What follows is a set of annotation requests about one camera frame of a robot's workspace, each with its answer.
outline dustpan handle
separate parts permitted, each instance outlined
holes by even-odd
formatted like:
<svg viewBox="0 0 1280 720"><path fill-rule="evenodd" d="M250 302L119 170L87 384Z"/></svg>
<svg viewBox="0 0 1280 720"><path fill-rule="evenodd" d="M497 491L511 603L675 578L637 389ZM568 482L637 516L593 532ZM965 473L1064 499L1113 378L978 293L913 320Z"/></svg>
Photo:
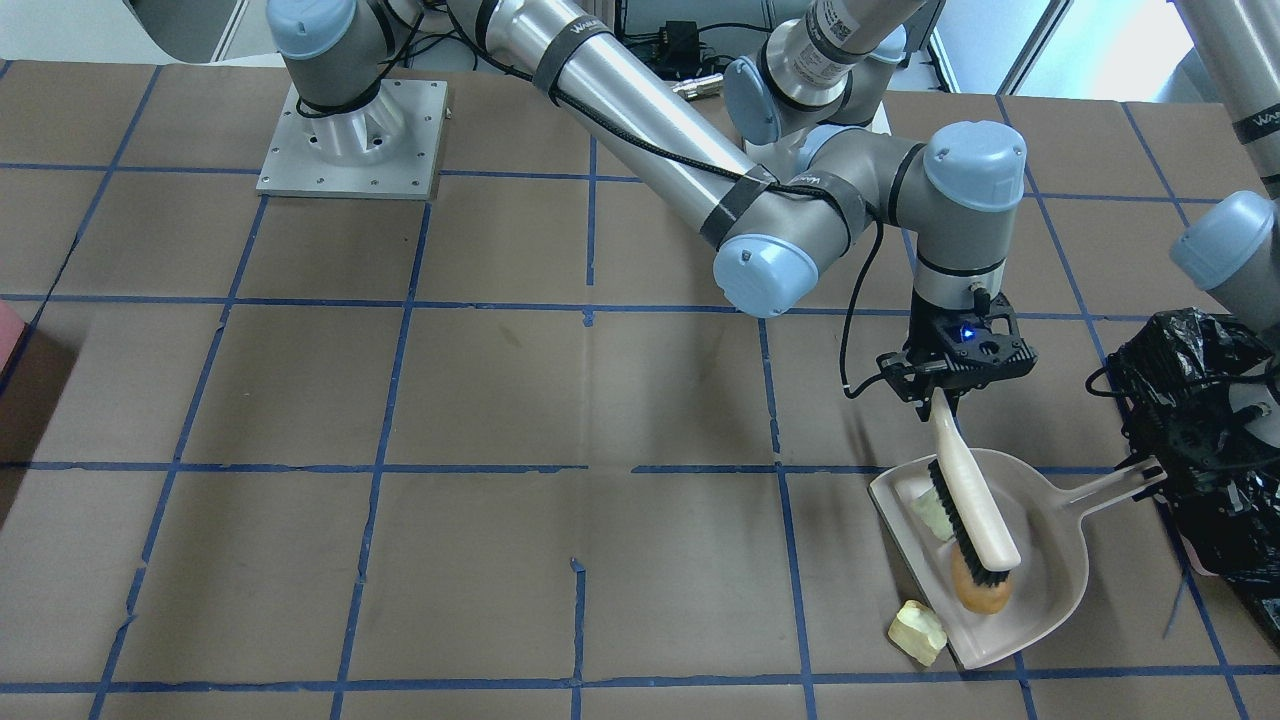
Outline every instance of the dustpan handle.
<svg viewBox="0 0 1280 720"><path fill-rule="evenodd" d="M1146 473L1151 469L1160 470L1160 473L1147 478ZM1062 507L1084 518L1091 512L1130 498L1164 479L1165 471L1160 469L1160 464L1153 457L1148 457L1069 491Z"/></svg>

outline white brush handle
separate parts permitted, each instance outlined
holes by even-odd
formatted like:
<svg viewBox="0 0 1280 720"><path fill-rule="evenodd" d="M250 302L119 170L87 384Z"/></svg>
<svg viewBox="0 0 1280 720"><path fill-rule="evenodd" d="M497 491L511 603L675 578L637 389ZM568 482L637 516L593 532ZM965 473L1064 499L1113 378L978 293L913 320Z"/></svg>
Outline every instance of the white brush handle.
<svg viewBox="0 0 1280 720"><path fill-rule="evenodd" d="M1018 568L1023 562L1023 556L1014 544L1014 537L1009 534L1009 527L1005 525L1005 516L996 506L996 498L991 496L987 478L982 475L978 461L973 459L973 452L960 437L942 388L933 391L929 421L937 437L942 479L947 484L956 511L960 512L960 521L973 541L973 548L982 560L982 566L992 573Z"/></svg>

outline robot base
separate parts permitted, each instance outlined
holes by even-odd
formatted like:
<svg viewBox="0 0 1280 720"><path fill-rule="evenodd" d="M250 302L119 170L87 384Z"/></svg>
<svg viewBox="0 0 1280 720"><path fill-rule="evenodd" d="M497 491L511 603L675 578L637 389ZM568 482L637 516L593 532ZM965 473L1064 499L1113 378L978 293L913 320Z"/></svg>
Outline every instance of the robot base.
<svg viewBox="0 0 1280 720"><path fill-rule="evenodd" d="M334 164L312 142L311 120L297 114L297 88L291 87L257 178L260 195L288 197L369 197L430 200L435 193L440 140L448 113L448 85L438 81L384 81L383 92L399 106L404 129L388 143L384 158L370 152L365 164ZM348 129L364 131L361 111L349 113ZM334 120L346 118L335 117Z"/></svg>

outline pink box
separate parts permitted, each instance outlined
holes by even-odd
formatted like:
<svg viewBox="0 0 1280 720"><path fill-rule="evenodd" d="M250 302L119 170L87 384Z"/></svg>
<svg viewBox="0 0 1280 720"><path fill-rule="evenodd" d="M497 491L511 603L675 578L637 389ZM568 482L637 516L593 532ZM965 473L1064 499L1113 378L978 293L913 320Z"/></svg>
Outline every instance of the pink box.
<svg viewBox="0 0 1280 720"><path fill-rule="evenodd" d="M0 370L4 370L9 364L24 329L27 329L27 323L22 322L22 318L13 311L13 307L9 307L0 300Z"/></svg>

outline brush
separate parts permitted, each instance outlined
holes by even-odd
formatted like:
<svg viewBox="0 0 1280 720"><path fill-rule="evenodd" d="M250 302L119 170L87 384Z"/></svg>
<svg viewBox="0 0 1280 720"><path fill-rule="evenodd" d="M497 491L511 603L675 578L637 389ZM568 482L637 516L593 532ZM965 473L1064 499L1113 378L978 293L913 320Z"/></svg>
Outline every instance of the brush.
<svg viewBox="0 0 1280 720"><path fill-rule="evenodd" d="M998 612L1009 602L1009 571L1021 564L1021 555L982 469L960 437L942 388L933 391L929 424L938 446L937 459L929 462L929 479L956 537L951 582L970 611Z"/></svg>

